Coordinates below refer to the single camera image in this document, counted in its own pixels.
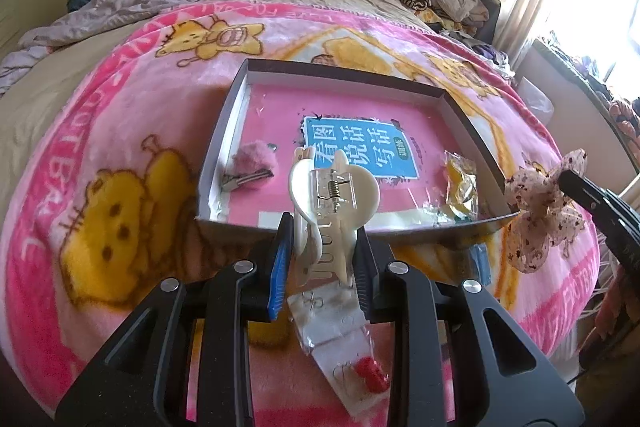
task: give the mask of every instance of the yellow cartoon bear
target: yellow cartoon bear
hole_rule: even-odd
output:
[[[326,54],[316,55],[311,59],[311,63],[370,73],[392,74],[391,66],[384,59],[352,37],[330,39],[325,41],[322,47]]]
[[[223,20],[216,20],[211,28],[197,21],[181,22],[172,26],[156,57],[195,50],[195,57],[178,61],[178,67],[183,68],[196,60],[210,60],[220,52],[260,55],[262,43],[256,36],[263,30],[263,24],[229,25]]]
[[[453,82],[453,84],[460,87],[470,87],[476,92],[479,98],[485,98],[490,94],[500,96],[500,91],[480,78],[470,62],[460,62],[455,58],[438,57],[437,55],[428,53],[424,53],[424,55],[450,82]]]
[[[162,150],[155,135],[142,149],[152,154],[144,177],[98,171],[67,226],[60,267],[74,304],[130,307],[163,277],[184,275],[196,182],[180,153]]]

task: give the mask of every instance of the window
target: window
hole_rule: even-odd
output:
[[[589,57],[616,95],[640,96],[638,0],[552,0],[544,34],[572,57]]]

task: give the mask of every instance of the beige bedsheet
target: beige bedsheet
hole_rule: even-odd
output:
[[[349,10],[426,28],[398,0],[259,0]],[[0,98],[0,222],[40,138],[95,65],[144,22],[91,37],[44,58]]]

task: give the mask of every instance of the plastic packaging bag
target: plastic packaging bag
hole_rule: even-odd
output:
[[[524,102],[524,105],[542,122],[542,125],[548,125],[554,115],[554,105],[546,97],[546,94],[531,84],[524,76],[518,84],[516,92]]]
[[[447,200],[445,212],[456,221],[478,219],[476,164],[459,154],[445,151]]]
[[[315,347],[361,328],[367,320],[355,288],[335,281],[287,299],[302,349]]]
[[[389,396],[388,374],[374,357],[366,328],[316,347],[312,356],[352,418]]]

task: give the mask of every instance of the white hair claw clip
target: white hair claw clip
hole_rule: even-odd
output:
[[[335,153],[328,169],[314,169],[315,155],[315,147],[298,147],[289,174],[296,282],[303,286],[335,274],[351,286],[357,230],[376,213],[380,188],[367,169],[349,165],[344,151]]]

